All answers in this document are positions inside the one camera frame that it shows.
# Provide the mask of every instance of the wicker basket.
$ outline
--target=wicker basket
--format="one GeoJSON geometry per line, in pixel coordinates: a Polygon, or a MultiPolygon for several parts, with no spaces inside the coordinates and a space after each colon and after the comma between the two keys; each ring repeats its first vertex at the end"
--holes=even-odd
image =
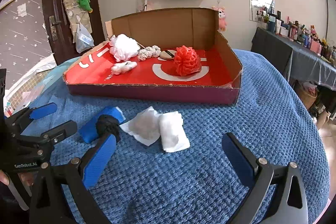
{"type": "Polygon", "coordinates": [[[303,86],[298,81],[295,83],[294,91],[298,95],[298,97],[300,98],[306,109],[310,109],[310,107],[316,100],[317,93],[315,96],[311,95],[310,93],[305,91],[303,86]]]}

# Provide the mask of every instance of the bed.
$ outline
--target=bed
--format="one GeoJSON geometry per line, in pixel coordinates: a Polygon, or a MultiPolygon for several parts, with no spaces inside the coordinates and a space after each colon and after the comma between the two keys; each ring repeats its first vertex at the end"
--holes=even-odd
{"type": "MultiPolygon", "coordinates": [[[[248,192],[221,148],[223,133],[232,132],[256,157],[277,165],[298,163],[312,224],[329,195],[329,166],[319,133],[300,99],[264,57],[234,51],[243,64],[235,106],[72,96],[59,78],[31,105],[55,102],[57,112],[34,121],[24,134],[39,135],[70,119],[80,128],[105,106],[118,106],[127,120],[149,106],[160,113],[178,110],[190,140],[187,150],[165,153],[160,141],[145,147],[121,132],[114,155],[89,189],[111,223],[226,223],[248,192]]],[[[76,133],[55,146],[51,163],[67,163],[94,145],[76,133]]],[[[76,220],[83,223],[66,188],[65,193],[76,220]]]]}

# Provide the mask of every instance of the wooden door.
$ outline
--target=wooden door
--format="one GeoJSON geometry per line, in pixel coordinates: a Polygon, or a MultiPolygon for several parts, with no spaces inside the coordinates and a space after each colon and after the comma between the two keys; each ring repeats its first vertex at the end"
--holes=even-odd
{"type": "MultiPolygon", "coordinates": [[[[73,44],[73,35],[70,29],[68,17],[66,15],[65,8],[62,4],[63,0],[42,0],[44,21],[46,30],[49,36],[49,43],[52,51],[54,52],[55,60],[57,64],[61,64],[66,60],[82,55],[76,51],[76,45],[73,44]],[[57,40],[53,41],[49,25],[49,17],[54,16],[55,22],[60,21],[60,24],[56,26],[57,40]]],[[[90,0],[90,6],[93,9],[92,13],[89,13],[90,22],[92,26],[92,37],[94,44],[105,40],[98,0],[90,0]]]]}

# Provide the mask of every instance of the cardboard box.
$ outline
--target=cardboard box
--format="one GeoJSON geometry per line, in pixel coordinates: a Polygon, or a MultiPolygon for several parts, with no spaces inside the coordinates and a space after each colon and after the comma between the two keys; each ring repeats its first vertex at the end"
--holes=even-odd
{"type": "Polygon", "coordinates": [[[242,65],[217,31],[218,12],[206,8],[152,10],[115,18],[106,24],[109,35],[125,34],[143,46],[162,50],[185,45],[201,57],[202,71],[178,76],[173,61],[150,58],[123,75],[111,75],[115,63],[104,42],[85,53],[64,72],[71,94],[143,100],[235,104],[242,65]]]}

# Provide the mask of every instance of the blue gripper pad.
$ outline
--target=blue gripper pad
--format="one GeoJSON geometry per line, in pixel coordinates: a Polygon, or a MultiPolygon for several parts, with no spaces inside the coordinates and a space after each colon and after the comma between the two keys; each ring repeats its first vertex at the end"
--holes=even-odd
{"type": "Polygon", "coordinates": [[[115,136],[112,134],[109,135],[86,165],[83,170],[83,184],[86,189],[94,186],[98,182],[100,175],[116,149],[116,144],[115,136]]]}
{"type": "Polygon", "coordinates": [[[57,110],[57,105],[55,103],[50,103],[45,106],[35,108],[29,115],[31,119],[37,120],[55,113],[57,110]]]}
{"type": "Polygon", "coordinates": [[[253,168],[227,134],[223,134],[222,148],[242,185],[249,188],[253,187],[253,168]]]}
{"type": "Polygon", "coordinates": [[[92,117],[79,130],[80,135],[82,136],[83,140],[86,143],[91,143],[94,140],[99,138],[98,133],[97,133],[97,129],[96,129],[96,123],[97,123],[100,115],[103,115],[103,114],[111,115],[111,116],[115,117],[119,121],[119,124],[121,124],[122,122],[124,122],[126,120],[119,107],[111,107],[111,106],[105,107],[101,112],[99,112],[97,115],[92,117]]]}

